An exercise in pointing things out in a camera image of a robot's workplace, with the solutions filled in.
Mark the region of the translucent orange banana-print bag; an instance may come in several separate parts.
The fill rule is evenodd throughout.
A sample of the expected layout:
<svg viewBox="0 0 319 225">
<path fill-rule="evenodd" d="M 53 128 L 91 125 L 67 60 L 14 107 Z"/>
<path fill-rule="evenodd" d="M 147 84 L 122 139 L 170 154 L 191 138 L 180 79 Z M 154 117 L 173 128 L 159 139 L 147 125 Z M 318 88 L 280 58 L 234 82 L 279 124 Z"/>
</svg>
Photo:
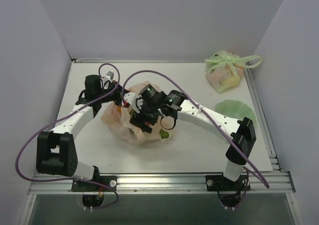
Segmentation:
<svg viewBox="0 0 319 225">
<path fill-rule="evenodd" d="M 170 134 L 169 138 L 174 134 L 174 121 L 171 117 L 159 117 L 157 123 L 153 126 L 152 132 L 146 133 L 130 124 L 130 118 L 133 115 L 133 108 L 131 106 L 128 108 L 122 107 L 122 113 L 117 112 L 117 107 L 117 105 L 111 102 L 104 110 L 100 120 L 107 126 L 112 135 L 129 144 L 139 145 L 147 142 L 165 141 L 167 139 L 160 138 L 161 129 Z"/>
</svg>

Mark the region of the green red fake mango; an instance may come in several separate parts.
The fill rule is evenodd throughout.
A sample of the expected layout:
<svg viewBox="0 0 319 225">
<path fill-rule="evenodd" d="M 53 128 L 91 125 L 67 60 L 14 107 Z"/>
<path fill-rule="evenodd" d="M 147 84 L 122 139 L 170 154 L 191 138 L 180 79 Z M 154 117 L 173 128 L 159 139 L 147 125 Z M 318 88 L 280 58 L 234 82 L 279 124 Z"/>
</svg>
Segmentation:
<svg viewBox="0 0 319 225">
<path fill-rule="evenodd" d="M 159 134 L 160 134 L 161 139 L 168 139 L 170 137 L 170 134 L 167 131 L 165 131 L 164 129 L 161 129 L 159 131 Z"/>
</svg>

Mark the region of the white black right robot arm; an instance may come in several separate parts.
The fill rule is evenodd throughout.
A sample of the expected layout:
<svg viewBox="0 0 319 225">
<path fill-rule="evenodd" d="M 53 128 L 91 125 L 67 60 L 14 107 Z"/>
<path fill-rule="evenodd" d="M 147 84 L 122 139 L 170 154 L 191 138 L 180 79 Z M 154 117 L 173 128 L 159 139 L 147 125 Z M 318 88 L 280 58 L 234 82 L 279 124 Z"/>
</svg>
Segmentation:
<svg viewBox="0 0 319 225">
<path fill-rule="evenodd" d="M 151 133 L 157 122 L 170 117 L 174 121 L 192 123 L 231 142 L 225 154 L 227 162 L 221 184 L 227 190 L 232 190 L 239 184 L 242 169 L 256 142 L 252 120 L 247 117 L 239 120 L 219 114 L 197 104 L 182 92 L 172 90 L 165 94 L 157 91 L 151 84 L 146 85 L 139 93 L 125 93 L 124 102 L 134 110 L 130 123 L 143 132 Z"/>
</svg>

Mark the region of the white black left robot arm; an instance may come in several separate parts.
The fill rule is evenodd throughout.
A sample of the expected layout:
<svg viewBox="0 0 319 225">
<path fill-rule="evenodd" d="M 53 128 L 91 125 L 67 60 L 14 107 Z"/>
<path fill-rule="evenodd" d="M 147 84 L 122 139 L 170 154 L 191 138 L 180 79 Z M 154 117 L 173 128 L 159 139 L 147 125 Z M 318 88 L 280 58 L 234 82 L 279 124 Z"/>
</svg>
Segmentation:
<svg viewBox="0 0 319 225">
<path fill-rule="evenodd" d="M 101 185 L 98 168 L 78 160 L 75 138 L 85 125 L 98 114 L 103 103 L 121 102 L 121 86 L 116 87 L 114 73 L 89 75 L 71 113 L 60 125 L 42 131 L 37 137 L 36 170 L 40 174 L 83 179 L 90 191 Z"/>
</svg>

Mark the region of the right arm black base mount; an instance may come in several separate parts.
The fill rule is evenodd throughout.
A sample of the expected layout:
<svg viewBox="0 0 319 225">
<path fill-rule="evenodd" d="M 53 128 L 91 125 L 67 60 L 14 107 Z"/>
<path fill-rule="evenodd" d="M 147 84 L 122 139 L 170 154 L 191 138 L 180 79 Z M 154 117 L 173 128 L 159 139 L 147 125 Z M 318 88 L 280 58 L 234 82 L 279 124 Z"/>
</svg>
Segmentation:
<svg viewBox="0 0 319 225">
<path fill-rule="evenodd" d="M 235 182 L 225 178 L 222 174 L 206 175 L 206 189 L 211 192 L 237 192 L 244 189 L 248 175 L 240 175 Z"/>
</svg>

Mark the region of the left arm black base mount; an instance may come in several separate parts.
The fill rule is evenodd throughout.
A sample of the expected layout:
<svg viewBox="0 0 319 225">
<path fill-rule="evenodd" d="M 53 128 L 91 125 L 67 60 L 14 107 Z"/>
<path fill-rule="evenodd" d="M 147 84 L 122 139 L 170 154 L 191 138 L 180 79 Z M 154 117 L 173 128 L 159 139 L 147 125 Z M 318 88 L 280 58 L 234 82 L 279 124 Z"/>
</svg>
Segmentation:
<svg viewBox="0 0 319 225">
<path fill-rule="evenodd" d="M 115 175 L 101 175 L 92 182 L 73 181 L 72 192 L 112 192 L 116 190 L 118 177 Z"/>
</svg>

